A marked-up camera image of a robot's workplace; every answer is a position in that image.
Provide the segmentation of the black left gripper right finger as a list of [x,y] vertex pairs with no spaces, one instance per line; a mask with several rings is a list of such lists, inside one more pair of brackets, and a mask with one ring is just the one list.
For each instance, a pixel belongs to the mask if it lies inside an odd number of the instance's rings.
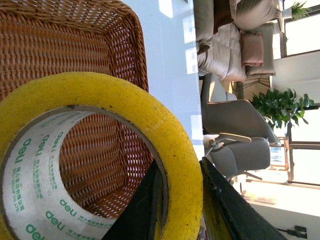
[[284,240],[203,157],[203,216],[210,240]]

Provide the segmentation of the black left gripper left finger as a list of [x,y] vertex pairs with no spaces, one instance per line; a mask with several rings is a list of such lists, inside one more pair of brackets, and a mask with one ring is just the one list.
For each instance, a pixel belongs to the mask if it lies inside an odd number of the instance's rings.
[[129,204],[104,240],[155,240],[161,229],[163,210],[162,173],[153,161]]

